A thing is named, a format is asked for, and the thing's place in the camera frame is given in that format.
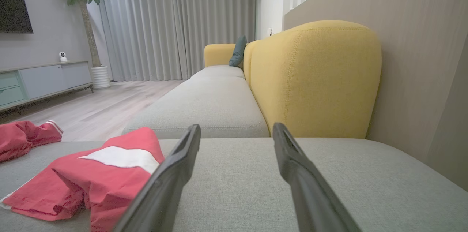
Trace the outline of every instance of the gray curtain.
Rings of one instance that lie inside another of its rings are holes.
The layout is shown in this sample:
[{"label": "gray curtain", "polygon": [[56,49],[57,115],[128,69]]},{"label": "gray curtain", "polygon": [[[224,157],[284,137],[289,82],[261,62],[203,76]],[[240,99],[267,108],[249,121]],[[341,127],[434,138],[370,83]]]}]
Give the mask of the gray curtain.
[{"label": "gray curtain", "polygon": [[254,40],[255,0],[105,0],[114,80],[188,79],[208,44]]}]

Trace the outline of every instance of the tv cabinet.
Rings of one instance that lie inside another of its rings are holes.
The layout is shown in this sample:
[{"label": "tv cabinet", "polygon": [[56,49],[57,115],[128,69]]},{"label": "tv cabinet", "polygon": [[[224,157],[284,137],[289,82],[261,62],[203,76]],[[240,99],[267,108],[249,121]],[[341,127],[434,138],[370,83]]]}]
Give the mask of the tv cabinet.
[{"label": "tv cabinet", "polygon": [[84,87],[94,93],[87,61],[0,70],[0,111]]}]

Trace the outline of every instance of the gray sofa seat cushion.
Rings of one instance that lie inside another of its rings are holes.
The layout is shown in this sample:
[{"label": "gray sofa seat cushion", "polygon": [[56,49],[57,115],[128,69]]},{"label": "gray sofa seat cushion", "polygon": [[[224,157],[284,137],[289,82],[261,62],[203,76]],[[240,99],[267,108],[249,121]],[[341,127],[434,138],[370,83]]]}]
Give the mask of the gray sofa seat cushion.
[{"label": "gray sofa seat cushion", "polygon": [[[464,232],[468,192],[422,162],[369,140],[298,138],[363,232]],[[54,159],[104,142],[58,142],[0,164],[0,195]],[[177,140],[161,140],[167,156]],[[85,232],[89,211],[47,222],[0,209],[2,231]],[[174,232],[298,231],[289,185],[279,174],[271,138],[202,139],[182,191]]]},{"label": "gray sofa seat cushion", "polygon": [[204,69],[196,72],[190,79],[197,79],[200,77],[217,77],[217,76],[227,76],[227,77],[240,77],[245,79],[244,71],[239,67],[230,67],[228,65],[219,65],[219,66],[209,66]]},{"label": "gray sofa seat cushion", "polygon": [[189,79],[137,114],[123,134],[149,127],[159,139],[178,139],[192,124],[202,138],[269,137],[268,127],[246,80]]}]

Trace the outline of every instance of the cabinet top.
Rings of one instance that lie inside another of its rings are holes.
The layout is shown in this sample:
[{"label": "cabinet top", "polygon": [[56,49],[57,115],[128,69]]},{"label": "cabinet top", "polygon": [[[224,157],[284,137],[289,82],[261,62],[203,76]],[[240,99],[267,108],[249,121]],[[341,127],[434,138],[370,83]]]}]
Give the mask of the cabinet top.
[{"label": "cabinet top", "polygon": [[8,69],[0,69],[0,72],[11,72],[20,69],[28,69],[34,67],[47,67],[47,66],[56,66],[56,65],[68,65],[68,64],[75,64],[75,63],[87,63],[88,61],[68,61],[68,62],[56,62],[51,64],[44,64],[44,65],[36,65],[36,66],[28,66],[28,67],[17,67],[17,68],[8,68]]}]

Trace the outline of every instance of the wooden floor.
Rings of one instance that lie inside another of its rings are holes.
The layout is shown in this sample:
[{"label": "wooden floor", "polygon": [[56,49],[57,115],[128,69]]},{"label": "wooden floor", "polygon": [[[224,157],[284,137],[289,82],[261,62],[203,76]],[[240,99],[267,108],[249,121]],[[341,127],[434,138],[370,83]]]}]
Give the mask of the wooden floor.
[{"label": "wooden floor", "polygon": [[62,141],[105,141],[119,136],[124,126],[182,81],[112,82],[103,90],[84,90],[22,107],[22,115],[0,113],[0,123],[30,120],[40,125],[54,120],[64,130]]}]

